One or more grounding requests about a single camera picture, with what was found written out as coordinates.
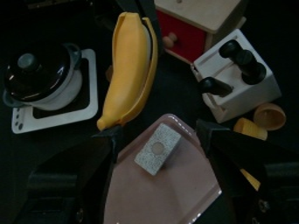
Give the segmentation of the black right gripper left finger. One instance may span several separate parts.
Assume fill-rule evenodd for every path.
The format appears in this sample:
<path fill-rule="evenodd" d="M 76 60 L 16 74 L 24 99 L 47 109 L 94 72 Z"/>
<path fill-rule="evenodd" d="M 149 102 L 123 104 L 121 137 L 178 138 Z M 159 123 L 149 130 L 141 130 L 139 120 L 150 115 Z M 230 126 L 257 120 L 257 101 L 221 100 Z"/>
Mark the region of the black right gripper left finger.
<path fill-rule="evenodd" d="M 35 168 L 14 224 L 104 224 L 122 138 L 122 127 L 106 129 Z"/>

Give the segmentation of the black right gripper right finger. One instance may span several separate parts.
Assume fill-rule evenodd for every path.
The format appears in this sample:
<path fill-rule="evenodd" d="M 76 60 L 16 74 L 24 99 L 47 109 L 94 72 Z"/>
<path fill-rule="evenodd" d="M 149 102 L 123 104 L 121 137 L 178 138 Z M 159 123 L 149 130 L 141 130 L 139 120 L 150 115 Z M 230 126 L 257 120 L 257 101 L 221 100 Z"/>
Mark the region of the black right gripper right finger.
<path fill-rule="evenodd" d="M 299 153 L 197 121 L 234 224 L 299 224 Z"/>

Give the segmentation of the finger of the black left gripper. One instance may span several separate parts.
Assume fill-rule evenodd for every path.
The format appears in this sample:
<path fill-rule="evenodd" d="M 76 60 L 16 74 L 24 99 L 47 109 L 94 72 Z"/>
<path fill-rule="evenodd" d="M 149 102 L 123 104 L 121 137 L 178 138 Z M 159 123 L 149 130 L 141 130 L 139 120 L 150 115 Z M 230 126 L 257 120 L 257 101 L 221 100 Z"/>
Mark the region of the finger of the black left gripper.
<path fill-rule="evenodd" d="M 114 31 L 118 15 L 122 12 L 122 8 L 118 5 L 118 0 L 91 0 L 94 18 L 99 27 L 106 27 Z"/>
<path fill-rule="evenodd" d="M 135 0 L 135 4 L 142 17 L 150 18 L 151 20 L 158 40 L 158 54 L 162 55 L 165 52 L 165 45 L 163 45 L 162 29 L 159 25 L 157 8 L 155 8 L 155 0 Z"/>

